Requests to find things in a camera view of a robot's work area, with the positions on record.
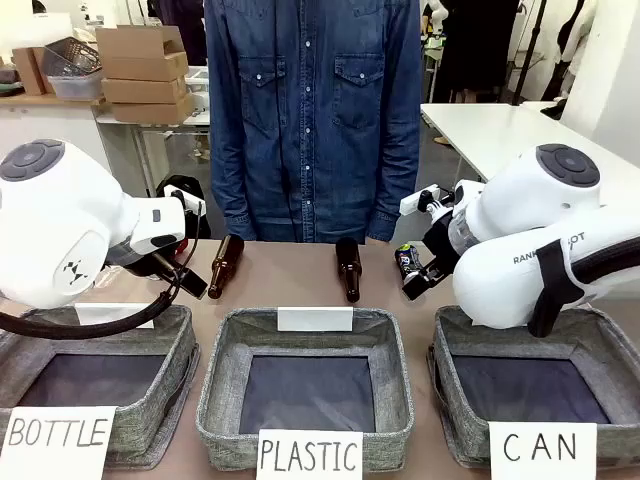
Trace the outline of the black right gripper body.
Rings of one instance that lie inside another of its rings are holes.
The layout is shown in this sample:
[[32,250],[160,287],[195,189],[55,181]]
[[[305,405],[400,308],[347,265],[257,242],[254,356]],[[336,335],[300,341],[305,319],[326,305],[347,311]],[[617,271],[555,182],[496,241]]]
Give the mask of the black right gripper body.
[[423,237],[424,245],[429,249],[434,259],[441,263],[456,263],[458,253],[449,239],[450,219],[435,221]]

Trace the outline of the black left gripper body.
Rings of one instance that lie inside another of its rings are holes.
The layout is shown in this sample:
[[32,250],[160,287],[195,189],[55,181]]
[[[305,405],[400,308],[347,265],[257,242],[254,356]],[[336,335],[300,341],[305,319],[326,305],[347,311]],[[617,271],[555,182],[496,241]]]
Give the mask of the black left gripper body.
[[155,251],[146,256],[147,277],[154,277],[173,285],[181,286],[187,267],[172,256]]

